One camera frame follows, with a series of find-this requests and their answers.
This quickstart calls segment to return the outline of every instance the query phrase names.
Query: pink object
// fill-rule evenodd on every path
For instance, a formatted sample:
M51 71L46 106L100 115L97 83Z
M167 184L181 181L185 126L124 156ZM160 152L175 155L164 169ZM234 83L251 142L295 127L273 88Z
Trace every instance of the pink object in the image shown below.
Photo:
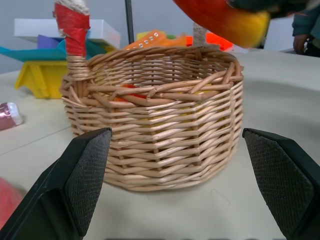
M20 192L0 177L0 229L5 225L22 199Z
M22 124L20 112L12 102L0 104L0 130L9 129Z

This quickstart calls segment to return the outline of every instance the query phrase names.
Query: red tape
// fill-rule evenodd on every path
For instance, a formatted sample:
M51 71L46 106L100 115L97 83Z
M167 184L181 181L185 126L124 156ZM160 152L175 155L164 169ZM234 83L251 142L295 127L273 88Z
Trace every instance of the red tape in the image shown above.
M54 13L58 28L65 33L66 51L70 55L83 56L86 52L86 35L90 29L90 16L55 3Z

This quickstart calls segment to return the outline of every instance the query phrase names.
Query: white rope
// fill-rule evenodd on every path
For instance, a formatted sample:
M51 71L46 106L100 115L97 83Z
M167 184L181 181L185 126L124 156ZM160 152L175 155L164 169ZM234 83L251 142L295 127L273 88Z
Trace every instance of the white rope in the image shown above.
M89 8L87 7L86 0L55 0L55 2L78 13L89 15Z

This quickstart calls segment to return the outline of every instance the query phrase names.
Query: yellow plastic stand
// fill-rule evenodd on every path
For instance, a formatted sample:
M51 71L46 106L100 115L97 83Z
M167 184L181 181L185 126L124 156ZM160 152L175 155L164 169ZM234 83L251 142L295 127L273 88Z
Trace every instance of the yellow plastic stand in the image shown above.
M67 73L66 61L26 61L15 88L27 87L38 99L59 99L59 88Z

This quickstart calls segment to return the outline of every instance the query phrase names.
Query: gray wall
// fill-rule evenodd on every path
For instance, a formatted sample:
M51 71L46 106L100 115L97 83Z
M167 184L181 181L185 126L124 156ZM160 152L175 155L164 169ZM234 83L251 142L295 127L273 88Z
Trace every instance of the gray wall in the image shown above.
M121 33L121 45L128 44L125 0L87 0L91 18L105 19ZM14 19L52 18L54 0L3 0L0 7L0 46L31 49L36 44L14 37ZM134 32L159 29L170 34L192 34L192 21L173 0L132 0ZM0 55L0 74L19 70L22 63Z

